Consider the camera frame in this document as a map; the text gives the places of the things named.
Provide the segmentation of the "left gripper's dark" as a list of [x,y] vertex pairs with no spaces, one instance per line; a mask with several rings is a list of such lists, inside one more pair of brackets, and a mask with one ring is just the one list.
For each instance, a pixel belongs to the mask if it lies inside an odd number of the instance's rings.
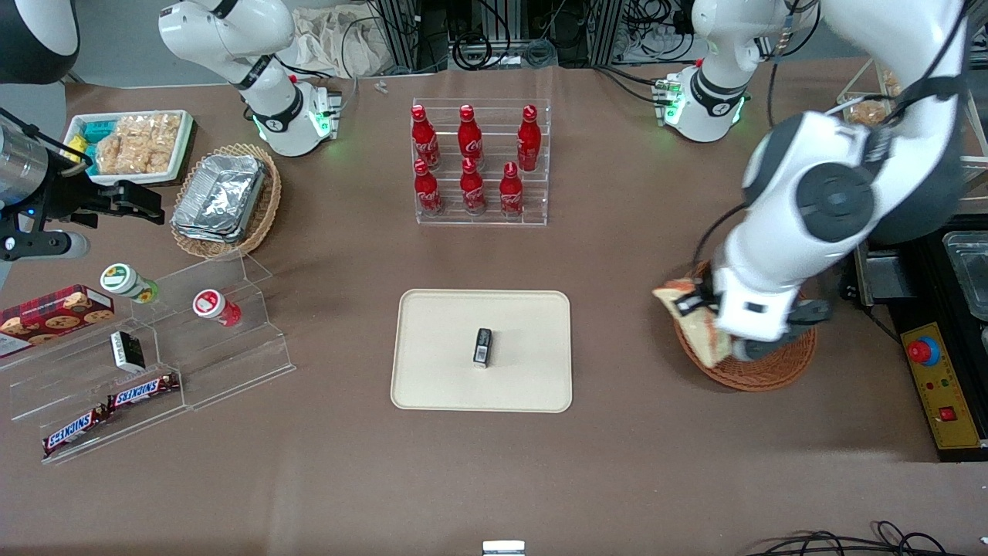
[[[682,317],[687,317],[689,314],[702,309],[702,307],[715,305],[716,295],[703,294],[699,291],[688,292],[677,299],[677,311]],[[732,356],[739,361],[756,361],[775,352],[779,348],[779,341],[755,341],[755,339],[741,337],[732,339]]]

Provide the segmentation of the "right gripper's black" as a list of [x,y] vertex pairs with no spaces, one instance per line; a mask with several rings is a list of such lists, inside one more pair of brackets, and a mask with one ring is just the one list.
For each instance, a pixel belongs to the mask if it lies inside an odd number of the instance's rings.
[[161,198],[147,199],[145,187],[134,183],[102,185],[92,182],[85,172],[66,177],[59,170],[49,170],[38,194],[36,229],[44,229],[53,219],[70,221],[77,214],[83,215],[84,226],[95,229],[98,215],[116,215],[114,205],[123,205],[130,217],[164,224]]

